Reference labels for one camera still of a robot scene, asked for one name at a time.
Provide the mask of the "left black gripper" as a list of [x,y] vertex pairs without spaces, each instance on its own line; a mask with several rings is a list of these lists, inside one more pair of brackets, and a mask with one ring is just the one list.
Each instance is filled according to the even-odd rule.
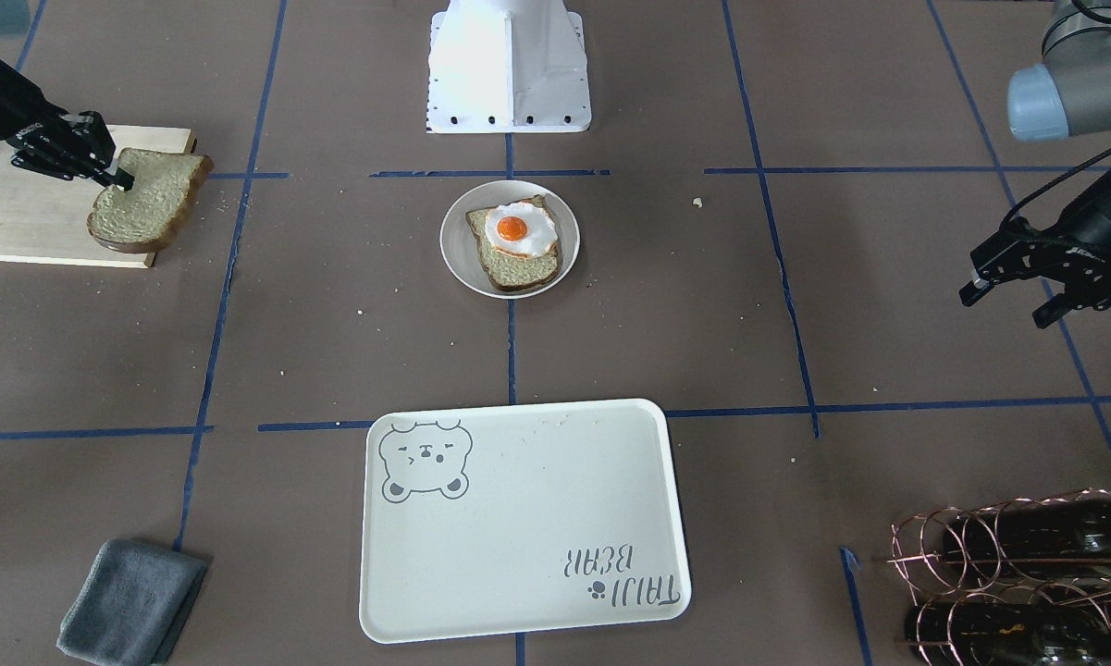
[[1034,230],[1024,216],[1000,229],[970,252],[972,278],[958,290],[958,300],[972,307],[999,284],[1047,278],[1063,284],[1034,309],[1032,319],[1045,329],[1074,306],[1111,306],[1111,222],[1058,222]]

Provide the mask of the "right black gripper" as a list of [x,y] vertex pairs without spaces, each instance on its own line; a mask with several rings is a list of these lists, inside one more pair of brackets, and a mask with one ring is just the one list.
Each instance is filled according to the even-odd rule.
[[10,165],[56,179],[89,179],[129,192],[136,176],[116,166],[116,141],[97,111],[57,115],[34,109],[21,113],[9,146]]

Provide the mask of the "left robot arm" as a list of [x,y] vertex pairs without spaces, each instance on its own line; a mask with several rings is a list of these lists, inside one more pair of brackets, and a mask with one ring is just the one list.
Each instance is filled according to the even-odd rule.
[[[1111,1],[1055,1],[1040,62],[1012,74],[1005,106],[1011,135],[1024,142],[1110,131]],[[1045,278],[1061,291],[1033,312],[1039,328],[1111,307],[1111,167],[1038,230],[1023,211],[1043,193],[1047,186],[1021,198],[972,250],[961,304],[974,306],[999,284]]]

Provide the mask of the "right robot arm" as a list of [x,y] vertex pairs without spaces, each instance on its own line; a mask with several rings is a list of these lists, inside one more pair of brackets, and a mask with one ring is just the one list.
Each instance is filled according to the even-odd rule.
[[0,59],[0,145],[13,148],[10,165],[70,181],[132,189],[136,177],[117,165],[116,141],[102,115],[70,113]]

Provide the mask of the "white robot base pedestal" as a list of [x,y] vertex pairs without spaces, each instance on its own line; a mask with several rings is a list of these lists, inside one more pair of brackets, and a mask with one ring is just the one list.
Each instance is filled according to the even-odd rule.
[[584,132],[584,21],[562,1],[451,1],[431,18],[426,130]]

